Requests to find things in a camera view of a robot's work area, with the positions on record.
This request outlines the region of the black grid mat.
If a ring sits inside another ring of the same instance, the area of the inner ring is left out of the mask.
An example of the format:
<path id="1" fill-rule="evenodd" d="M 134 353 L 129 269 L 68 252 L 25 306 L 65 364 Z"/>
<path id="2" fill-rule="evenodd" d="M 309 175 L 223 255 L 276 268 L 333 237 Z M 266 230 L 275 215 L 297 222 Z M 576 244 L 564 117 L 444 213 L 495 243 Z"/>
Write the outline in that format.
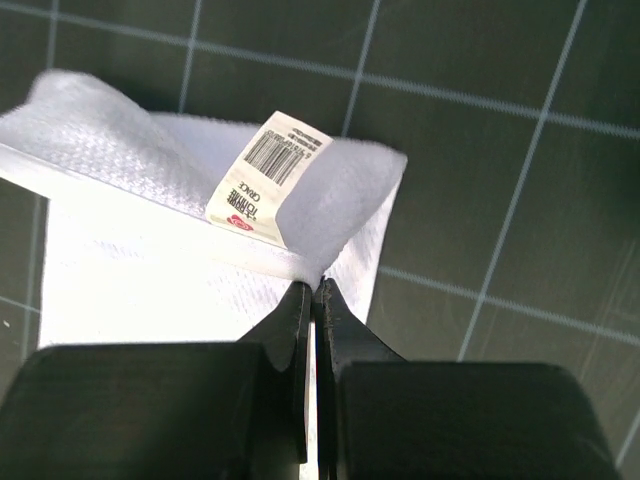
<path id="1" fill-rule="evenodd" d="M 638 477 L 637 2 L 3 2 L 2 109 L 53 67 L 405 152 L 371 328 L 412 359 L 571 370 Z"/>

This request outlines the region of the white towel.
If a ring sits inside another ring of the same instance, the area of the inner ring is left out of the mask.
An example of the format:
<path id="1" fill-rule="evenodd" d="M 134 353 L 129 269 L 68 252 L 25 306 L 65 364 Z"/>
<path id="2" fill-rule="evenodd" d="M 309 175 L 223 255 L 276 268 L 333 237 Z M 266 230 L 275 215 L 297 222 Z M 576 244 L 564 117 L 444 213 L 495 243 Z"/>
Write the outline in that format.
<path id="1" fill-rule="evenodd" d="M 257 164 L 245 207 L 215 200 L 255 125 L 149 112 L 86 74 L 50 70 L 1 117 L 1 175 L 50 201 L 39 350 L 64 345 L 233 342 L 294 282 L 325 273 L 369 309 L 407 158 L 333 139 L 287 162 L 270 203 L 282 241 L 242 232 L 276 179 Z M 215 202 L 216 214 L 206 207 Z"/>

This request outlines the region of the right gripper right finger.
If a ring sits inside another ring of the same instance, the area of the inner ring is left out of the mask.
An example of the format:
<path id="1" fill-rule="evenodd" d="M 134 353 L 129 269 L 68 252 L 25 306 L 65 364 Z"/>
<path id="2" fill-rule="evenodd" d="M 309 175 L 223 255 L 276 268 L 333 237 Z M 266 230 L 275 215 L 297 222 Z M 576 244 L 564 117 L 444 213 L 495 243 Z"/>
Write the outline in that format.
<path id="1" fill-rule="evenodd" d="M 592 403 L 546 363 L 409 361 L 321 282 L 316 325 L 323 479 L 616 479 Z"/>

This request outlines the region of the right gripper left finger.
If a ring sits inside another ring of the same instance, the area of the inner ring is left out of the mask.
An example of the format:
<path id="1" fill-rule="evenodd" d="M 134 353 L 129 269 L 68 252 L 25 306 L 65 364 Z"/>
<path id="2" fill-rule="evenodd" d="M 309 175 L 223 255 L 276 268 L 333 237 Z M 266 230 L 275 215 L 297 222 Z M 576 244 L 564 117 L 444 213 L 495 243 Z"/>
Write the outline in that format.
<path id="1" fill-rule="evenodd" d="M 311 290 L 233 342 L 34 352 L 1 405 L 5 479 L 295 479 L 307 460 Z"/>

